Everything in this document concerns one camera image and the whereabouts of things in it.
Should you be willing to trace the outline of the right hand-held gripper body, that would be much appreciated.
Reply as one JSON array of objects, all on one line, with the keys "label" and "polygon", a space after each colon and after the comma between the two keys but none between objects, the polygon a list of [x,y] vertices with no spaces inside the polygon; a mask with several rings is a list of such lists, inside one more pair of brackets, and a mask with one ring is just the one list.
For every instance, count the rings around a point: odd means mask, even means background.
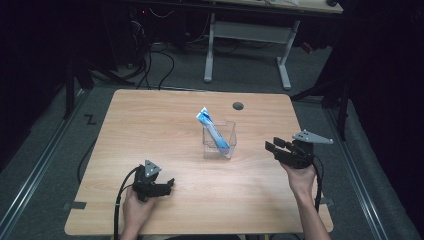
[{"label": "right hand-held gripper body", "polygon": [[289,151],[283,163],[295,169],[304,169],[313,164],[315,144],[333,144],[332,138],[326,138],[306,129],[292,136],[293,141],[286,142],[285,148]]}]

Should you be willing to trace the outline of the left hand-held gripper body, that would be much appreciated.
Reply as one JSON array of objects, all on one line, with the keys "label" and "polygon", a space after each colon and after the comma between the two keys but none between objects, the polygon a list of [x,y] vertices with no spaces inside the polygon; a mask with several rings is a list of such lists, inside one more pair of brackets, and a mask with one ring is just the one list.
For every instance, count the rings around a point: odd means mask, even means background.
[{"label": "left hand-held gripper body", "polygon": [[152,193],[155,189],[160,189],[156,183],[160,171],[161,168],[150,160],[145,160],[144,165],[136,168],[132,188],[140,201],[145,202],[148,198],[153,197]]}]

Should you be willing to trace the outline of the clear plastic container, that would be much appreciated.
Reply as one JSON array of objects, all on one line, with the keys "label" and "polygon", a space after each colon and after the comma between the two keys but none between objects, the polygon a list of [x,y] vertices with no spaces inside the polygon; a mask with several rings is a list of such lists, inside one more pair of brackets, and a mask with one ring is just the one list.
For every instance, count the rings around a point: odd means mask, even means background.
[{"label": "clear plastic container", "polygon": [[230,160],[237,145],[236,123],[216,121],[213,127],[203,128],[203,158]]}]

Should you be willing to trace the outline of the blue toothpaste tube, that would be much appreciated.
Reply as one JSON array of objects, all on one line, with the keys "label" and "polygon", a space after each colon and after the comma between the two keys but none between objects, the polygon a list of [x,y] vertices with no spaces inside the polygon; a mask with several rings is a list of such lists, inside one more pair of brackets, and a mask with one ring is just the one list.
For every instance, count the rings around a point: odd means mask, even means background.
[{"label": "blue toothpaste tube", "polygon": [[215,146],[222,156],[228,157],[230,154],[230,146],[224,137],[221,135],[219,130],[216,128],[212,121],[209,112],[206,107],[203,107],[196,116],[197,120],[201,123],[204,129],[206,129],[211,136]]}]

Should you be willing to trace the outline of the person's left hand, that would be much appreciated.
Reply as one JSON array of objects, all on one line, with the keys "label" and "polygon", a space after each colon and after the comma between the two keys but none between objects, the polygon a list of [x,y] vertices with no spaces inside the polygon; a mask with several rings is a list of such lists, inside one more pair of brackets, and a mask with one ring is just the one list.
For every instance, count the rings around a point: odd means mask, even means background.
[{"label": "person's left hand", "polygon": [[124,202],[125,223],[123,231],[140,232],[156,202],[156,198],[149,198],[146,202],[140,201],[136,193],[127,192]]}]

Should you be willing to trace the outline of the person's right hand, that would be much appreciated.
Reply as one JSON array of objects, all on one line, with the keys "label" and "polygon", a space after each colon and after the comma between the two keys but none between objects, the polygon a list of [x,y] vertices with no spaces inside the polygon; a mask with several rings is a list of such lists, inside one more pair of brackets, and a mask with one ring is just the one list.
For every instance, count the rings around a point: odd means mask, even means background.
[{"label": "person's right hand", "polygon": [[312,187],[316,176],[315,169],[309,166],[304,169],[295,169],[281,164],[288,175],[289,186],[296,198],[312,198]]}]

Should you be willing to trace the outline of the black metal stand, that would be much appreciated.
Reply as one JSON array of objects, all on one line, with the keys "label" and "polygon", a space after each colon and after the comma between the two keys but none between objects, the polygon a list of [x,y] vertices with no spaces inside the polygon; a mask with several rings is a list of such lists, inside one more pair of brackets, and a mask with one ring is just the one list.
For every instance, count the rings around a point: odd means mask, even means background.
[{"label": "black metal stand", "polygon": [[339,110],[336,121],[336,131],[339,137],[345,141],[345,124],[348,117],[347,108],[351,83],[351,77],[343,77],[321,82],[305,91],[291,96],[290,99],[292,101],[299,101],[307,96],[322,96],[321,106],[323,108],[332,108],[337,106]]},{"label": "black metal stand", "polygon": [[66,105],[64,119],[69,119],[76,105],[75,82],[78,82],[83,90],[91,90],[94,87],[91,71],[94,70],[105,76],[107,79],[122,85],[132,85],[129,78],[132,75],[121,77],[117,74],[101,68],[99,65],[90,62],[82,57],[71,56],[66,65]]}]

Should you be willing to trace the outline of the dark computer tower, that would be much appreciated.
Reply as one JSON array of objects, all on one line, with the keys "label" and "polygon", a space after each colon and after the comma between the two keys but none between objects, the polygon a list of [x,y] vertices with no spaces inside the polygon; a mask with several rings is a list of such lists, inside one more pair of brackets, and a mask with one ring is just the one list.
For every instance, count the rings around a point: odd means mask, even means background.
[{"label": "dark computer tower", "polygon": [[144,27],[135,6],[105,3],[103,13],[117,66],[132,68],[140,62]]}]

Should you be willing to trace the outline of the metal floor rail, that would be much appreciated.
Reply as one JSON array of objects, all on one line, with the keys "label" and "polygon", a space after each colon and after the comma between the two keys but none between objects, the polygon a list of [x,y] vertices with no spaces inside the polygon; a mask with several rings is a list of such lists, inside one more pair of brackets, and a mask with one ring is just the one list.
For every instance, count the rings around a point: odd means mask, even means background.
[{"label": "metal floor rail", "polygon": [[63,138],[90,90],[78,90],[69,116],[62,114],[66,96],[60,93],[35,122],[12,162],[0,174],[0,239],[10,234],[31,201],[57,154]]},{"label": "metal floor rail", "polygon": [[359,201],[362,212],[374,237],[374,240],[389,240],[387,232],[380,220],[377,209],[369,192],[364,184],[362,177],[357,169],[353,155],[347,143],[341,138],[337,130],[336,116],[332,110],[324,109],[324,114],[329,121],[331,129],[335,134],[337,145],[341,149],[343,160],[345,162],[349,179]]}]

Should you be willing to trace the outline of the desk with white metal frame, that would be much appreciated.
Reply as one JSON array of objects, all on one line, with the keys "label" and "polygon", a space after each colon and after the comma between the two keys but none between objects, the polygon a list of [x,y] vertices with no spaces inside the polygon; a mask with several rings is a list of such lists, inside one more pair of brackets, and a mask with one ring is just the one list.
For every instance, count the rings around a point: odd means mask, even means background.
[{"label": "desk with white metal frame", "polygon": [[[291,89],[286,61],[299,25],[306,18],[338,18],[343,13],[338,0],[135,0],[137,3],[169,7],[171,10],[204,10],[210,13],[208,51],[205,60],[204,81],[213,79],[214,41],[216,38],[247,40],[283,44],[285,49],[276,58],[282,86]],[[241,20],[217,20],[216,15],[258,15],[259,17],[282,17],[290,26],[269,26],[265,23],[243,23]]]}]

